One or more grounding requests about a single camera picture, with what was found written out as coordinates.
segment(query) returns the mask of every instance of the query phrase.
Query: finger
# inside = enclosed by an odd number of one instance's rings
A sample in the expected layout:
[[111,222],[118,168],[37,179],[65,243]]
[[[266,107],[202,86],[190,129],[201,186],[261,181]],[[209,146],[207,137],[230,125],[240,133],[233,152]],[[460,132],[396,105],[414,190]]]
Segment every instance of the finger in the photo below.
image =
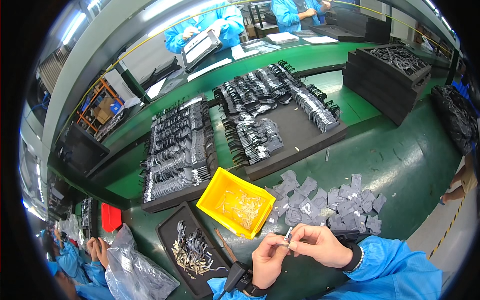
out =
[[259,256],[268,256],[268,253],[273,245],[286,244],[283,238],[284,237],[276,235],[274,233],[267,234],[263,241],[260,242],[260,245],[258,245],[258,248],[255,250],[256,254]]

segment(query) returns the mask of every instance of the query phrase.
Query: green table surface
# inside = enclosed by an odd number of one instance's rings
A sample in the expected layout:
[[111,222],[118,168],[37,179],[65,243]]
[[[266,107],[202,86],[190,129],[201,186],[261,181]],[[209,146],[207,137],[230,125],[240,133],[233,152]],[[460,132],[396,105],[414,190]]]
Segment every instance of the green table surface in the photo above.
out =
[[[234,76],[280,59],[287,60],[297,70],[343,63],[347,59],[347,52],[357,47],[358,43],[303,45],[236,61],[184,84],[181,89],[173,90],[163,100],[150,104],[119,128],[106,143],[109,146],[130,143],[149,130],[151,116],[163,107],[171,105],[178,98],[191,97],[199,92],[206,92],[210,97],[208,90]],[[383,220],[380,236],[406,240],[435,208],[461,159],[426,96],[434,85],[443,84],[444,81],[445,77],[432,78],[422,100],[403,124],[397,127],[367,101],[344,87],[340,71],[308,77],[306,84],[315,84],[327,93],[328,99],[340,105],[343,111],[341,118],[349,126],[345,140],[330,146],[328,162],[325,162],[325,150],[322,150],[253,183],[260,187],[272,187],[281,181],[282,172],[291,169],[297,173],[300,183],[310,176],[318,181],[319,187],[328,190],[343,183],[350,183],[350,179],[346,178],[350,178],[353,173],[361,173],[364,189],[369,188],[375,194],[382,192],[387,197],[387,202],[379,214]],[[228,168],[232,165],[231,155],[223,136],[221,116],[215,107],[210,109],[210,113],[219,164]],[[139,251],[176,276],[174,266],[168,261],[155,232],[155,227],[174,209],[149,214],[140,208],[142,187],[138,182],[138,164],[145,157],[144,145],[138,145],[102,171],[96,180],[112,192],[131,199],[132,208],[122,212],[122,220],[132,229]],[[247,179],[242,169],[232,172]],[[216,243],[222,245],[214,228],[220,230],[237,258],[250,265],[252,251],[268,232],[285,234],[288,229],[284,217],[281,217],[276,225],[264,225],[253,240],[239,238],[196,209],[195,203],[192,202],[191,206]],[[327,287],[333,288],[347,279],[341,272],[323,267],[310,257],[288,256],[269,297],[301,299],[324,291]],[[191,295],[184,286],[180,286],[169,299],[191,299]]]

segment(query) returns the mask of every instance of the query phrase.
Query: right hand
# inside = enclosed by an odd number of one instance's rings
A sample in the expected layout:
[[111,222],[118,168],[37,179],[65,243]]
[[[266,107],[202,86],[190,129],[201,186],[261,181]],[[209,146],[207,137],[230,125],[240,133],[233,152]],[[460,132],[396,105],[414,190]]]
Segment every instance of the right hand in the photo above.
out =
[[188,26],[188,27],[185,28],[185,30],[183,31],[182,38],[183,38],[184,40],[187,40],[187,39],[191,38],[194,33],[200,33],[200,30],[198,30],[198,28],[196,28],[196,27]]
[[100,245],[102,246],[102,250],[100,250],[100,247],[98,246],[98,243],[96,243],[96,242],[93,243],[93,247],[96,251],[98,259],[100,260],[100,263],[106,269],[108,267],[107,249],[110,248],[110,245],[105,243],[105,241],[102,238],[98,238],[98,240],[100,241]]
[[315,16],[317,14],[317,11],[314,10],[313,8],[309,8],[307,9],[304,14],[307,16],[307,17],[312,17],[312,16]]
[[327,267],[343,268],[353,258],[351,249],[343,246],[327,226],[298,224],[291,232],[290,249],[295,257],[300,254],[313,257]]

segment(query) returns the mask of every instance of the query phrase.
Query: floor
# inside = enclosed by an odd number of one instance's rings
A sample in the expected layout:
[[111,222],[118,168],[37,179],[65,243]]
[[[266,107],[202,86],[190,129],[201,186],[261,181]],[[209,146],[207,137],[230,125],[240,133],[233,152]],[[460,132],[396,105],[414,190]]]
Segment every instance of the floor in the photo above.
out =
[[[463,165],[462,159],[458,169],[460,170]],[[460,182],[454,184],[452,189],[447,191],[454,190],[458,186],[460,186]],[[465,196],[455,222],[444,241],[430,258],[430,262],[444,272],[443,290],[463,263],[475,235],[478,224],[476,197],[475,189]],[[422,225],[407,239],[410,249],[424,251],[428,257],[450,226],[460,203],[461,199],[450,201],[445,206],[438,204]]]

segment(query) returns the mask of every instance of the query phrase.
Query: left hand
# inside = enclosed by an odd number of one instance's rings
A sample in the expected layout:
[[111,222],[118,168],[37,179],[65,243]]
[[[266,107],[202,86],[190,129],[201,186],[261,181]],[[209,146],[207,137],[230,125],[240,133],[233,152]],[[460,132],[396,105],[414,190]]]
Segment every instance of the left hand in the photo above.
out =
[[283,236],[270,232],[252,253],[252,284],[260,289],[271,286],[282,271],[282,262],[289,249],[283,246],[273,246],[275,244],[287,244],[283,238]]
[[322,1],[322,12],[329,11],[332,8],[332,4],[330,4],[330,1]]

